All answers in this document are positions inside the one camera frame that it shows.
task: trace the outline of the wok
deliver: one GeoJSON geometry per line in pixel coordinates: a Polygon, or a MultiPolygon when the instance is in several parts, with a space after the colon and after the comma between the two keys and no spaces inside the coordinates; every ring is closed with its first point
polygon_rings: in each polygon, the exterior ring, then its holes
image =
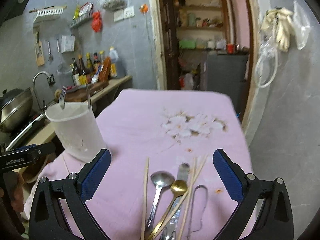
{"type": "Polygon", "coordinates": [[[0,131],[7,133],[14,131],[28,118],[32,103],[32,93],[28,88],[2,104],[0,131]]]}

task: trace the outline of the floral pattern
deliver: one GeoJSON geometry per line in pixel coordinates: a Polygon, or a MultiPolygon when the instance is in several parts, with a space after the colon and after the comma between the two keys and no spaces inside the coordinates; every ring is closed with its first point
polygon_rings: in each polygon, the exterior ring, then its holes
{"type": "Polygon", "coordinates": [[[189,116],[184,112],[180,112],[168,118],[169,120],[162,127],[168,135],[174,138],[186,138],[197,135],[207,136],[213,130],[227,130],[225,122],[204,114],[189,116]]]}

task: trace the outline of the green container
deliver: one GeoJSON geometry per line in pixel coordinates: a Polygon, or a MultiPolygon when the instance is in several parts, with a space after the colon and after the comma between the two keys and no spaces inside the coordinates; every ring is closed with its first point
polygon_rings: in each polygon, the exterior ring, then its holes
{"type": "Polygon", "coordinates": [[[179,49],[195,49],[195,48],[196,48],[196,41],[194,40],[179,41],[179,49]]]}

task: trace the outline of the electrical outlet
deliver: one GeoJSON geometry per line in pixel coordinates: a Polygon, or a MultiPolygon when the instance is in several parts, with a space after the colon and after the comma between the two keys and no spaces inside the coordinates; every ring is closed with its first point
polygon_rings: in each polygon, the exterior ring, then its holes
{"type": "Polygon", "coordinates": [[[119,10],[113,13],[113,19],[115,22],[121,21],[124,19],[123,10],[119,10]]]}
{"type": "Polygon", "coordinates": [[[134,17],[134,8],[133,6],[123,9],[123,18],[131,18],[134,17]]]}

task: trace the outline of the wooden shelf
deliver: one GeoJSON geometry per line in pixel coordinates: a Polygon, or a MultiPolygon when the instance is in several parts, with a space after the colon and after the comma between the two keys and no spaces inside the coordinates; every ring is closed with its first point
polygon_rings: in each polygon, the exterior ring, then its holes
{"type": "Polygon", "coordinates": [[[221,49],[209,49],[209,48],[205,48],[205,49],[200,49],[200,48],[194,48],[194,49],[186,49],[186,50],[200,50],[200,51],[219,51],[221,49]]]}
{"type": "Polygon", "coordinates": [[[177,30],[182,31],[224,31],[224,27],[196,27],[196,26],[185,26],[177,27],[177,30]]]}
{"type": "Polygon", "coordinates": [[[216,6],[192,5],[192,6],[175,6],[175,8],[188,10],[188,11],[222,11],[221,7],[216,7],[216,6]]]}

